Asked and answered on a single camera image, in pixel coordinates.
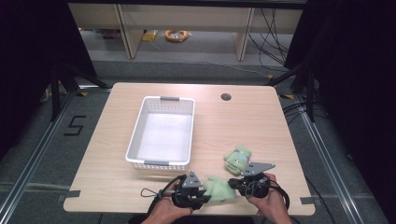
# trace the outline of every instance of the hand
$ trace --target hand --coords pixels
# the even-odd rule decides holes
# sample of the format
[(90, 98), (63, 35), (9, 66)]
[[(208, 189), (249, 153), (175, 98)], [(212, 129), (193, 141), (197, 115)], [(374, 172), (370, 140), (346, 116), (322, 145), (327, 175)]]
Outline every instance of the hand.
[[(177, 182), (173, 183), (168, 189), (173, 189)], [(172, 202), (171, 197), (163, 197), (159, 200), (152, 212), (142, 224), (170, 224), (180, 217), (186, 217), (192, 214), (192, 208), (179, 208)]]
[[(275, 175), (267, 173), (265, 175), (270, 180), (276, 181)], [(268, 195), (265, 198), (247, 197), (247, 201), (259, 209), (256, 216), (265, 216), (275, 224), (291, 223), (283, 197), (275, 189), (269, 189)]]

